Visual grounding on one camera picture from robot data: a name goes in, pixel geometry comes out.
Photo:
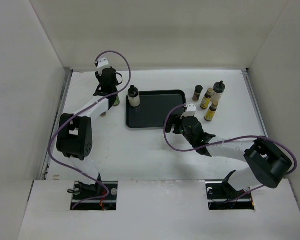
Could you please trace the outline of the red chili sauce bottle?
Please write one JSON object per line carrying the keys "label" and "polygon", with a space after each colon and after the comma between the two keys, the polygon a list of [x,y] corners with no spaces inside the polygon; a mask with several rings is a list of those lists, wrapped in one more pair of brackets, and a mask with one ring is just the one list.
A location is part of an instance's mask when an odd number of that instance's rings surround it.
{"label": "red chili sauce bottle", "polygon": [[117,95],[117,96],[116,96],[116,99],[115,99],[115,102],[113,103],[113,106],[116,107],[116,106],[118,106],[120,103],[121,103],[120,97],[119,97],[119,95]]}

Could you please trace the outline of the small yellow seasoning bottle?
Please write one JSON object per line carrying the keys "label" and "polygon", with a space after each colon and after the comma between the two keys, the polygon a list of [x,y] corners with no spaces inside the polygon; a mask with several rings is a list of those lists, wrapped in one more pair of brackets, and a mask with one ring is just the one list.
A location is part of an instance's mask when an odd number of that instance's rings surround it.
{"label": "small yellow seasoning bottle", "polygon": [[217,108],[218,108],[219,102],[213,101],[211,106],[209,107],[208,111],[206,112],[206,115],[204,116],[204,120],[207,122],[211,122],[216,114]]}

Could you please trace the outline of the white salt dispenser bottle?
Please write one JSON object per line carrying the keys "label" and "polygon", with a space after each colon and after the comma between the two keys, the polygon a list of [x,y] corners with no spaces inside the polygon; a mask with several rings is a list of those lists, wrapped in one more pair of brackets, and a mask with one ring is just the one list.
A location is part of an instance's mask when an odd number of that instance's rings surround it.
{"label": "white salt dispenser bottle", "polygon": [[140,105],[140,92],[134,85],[131,85],[128,89],[128,101],[134,108]]}

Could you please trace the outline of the brown-capped yellow sauce bottle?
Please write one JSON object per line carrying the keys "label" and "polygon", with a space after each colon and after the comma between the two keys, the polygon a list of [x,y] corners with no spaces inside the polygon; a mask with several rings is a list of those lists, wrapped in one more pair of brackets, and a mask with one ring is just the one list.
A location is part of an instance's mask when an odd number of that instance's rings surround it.
{"label": "brown-capped yellow sauce bottle", "polygon": [[201,103],[200,103],[200,108],[205,110],[208,108],[211,98],[212,98],[212,93],[213,93],[213,89],[212,88],[208,88]]}

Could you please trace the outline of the black-capped spice jar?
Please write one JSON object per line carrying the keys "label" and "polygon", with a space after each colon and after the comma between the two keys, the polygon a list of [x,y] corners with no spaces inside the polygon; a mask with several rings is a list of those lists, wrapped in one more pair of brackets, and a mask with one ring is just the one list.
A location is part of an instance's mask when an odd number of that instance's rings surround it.
{"label": "black-capped spice jar", "polygon": [[203,89],[204,88],[203,88],[202,85],[196,85],[195,86],[194,93],[193,93],[193,96],[192,96],[192,100],[194,102],[198,102],[199,101]]}

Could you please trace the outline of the white sugar dispenser jar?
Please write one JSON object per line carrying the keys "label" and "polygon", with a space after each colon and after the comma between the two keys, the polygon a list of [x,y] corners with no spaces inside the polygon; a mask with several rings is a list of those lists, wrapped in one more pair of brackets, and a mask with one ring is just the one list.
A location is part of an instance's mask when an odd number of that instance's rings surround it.
{"label": "white sugar dispenser jar", "polygon": [[222,94],[224,93],[226,86],[224,84],[224,82],[218,81],[213,85],[213,92],[212,92],[212,97],[211,97],[211,101],[212,102],[216,102],[216,101],[220,101]]}

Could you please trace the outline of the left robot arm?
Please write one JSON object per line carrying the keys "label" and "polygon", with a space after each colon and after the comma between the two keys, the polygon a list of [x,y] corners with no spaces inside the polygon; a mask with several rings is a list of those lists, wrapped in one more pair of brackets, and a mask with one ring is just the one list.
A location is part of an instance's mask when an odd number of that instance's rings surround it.
{"label": "left robot arm", "polygon": [[93,148],[93,121],[110,110],[118,97],[119,73],[111,66],[96,71],[99,82],[95,93],[86,105],[74,113],[60,117],[56,149],[70,159],[71,167],[79,173],[96,178],[98,171],[89,155]]}

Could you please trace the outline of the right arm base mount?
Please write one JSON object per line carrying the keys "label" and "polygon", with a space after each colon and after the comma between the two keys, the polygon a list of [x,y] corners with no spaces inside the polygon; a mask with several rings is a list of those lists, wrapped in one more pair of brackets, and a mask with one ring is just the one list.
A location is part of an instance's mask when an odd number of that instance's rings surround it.
{"label": "right arm base mount", "polygon": [[247,194],[239,199],[246,192],[237,191],[230,184],[229,180],[235,170],[231,171],[224,179],[208,180],[205,182],[207,204],[211,211],[225,210],[254,210],[251,194]]}

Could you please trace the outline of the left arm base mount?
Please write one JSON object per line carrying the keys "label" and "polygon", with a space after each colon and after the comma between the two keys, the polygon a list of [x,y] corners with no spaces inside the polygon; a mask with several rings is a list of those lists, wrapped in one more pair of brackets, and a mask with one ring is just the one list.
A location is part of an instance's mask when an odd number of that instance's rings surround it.
{"label": "left arm base mount", "polygon": [[72,189],[68,189],[67,193],[71,194],[71,211],[115,211],[117,209],[118,182],[105,181],[102,182],[109,190],[98,183],[85,184],[77,181]]}

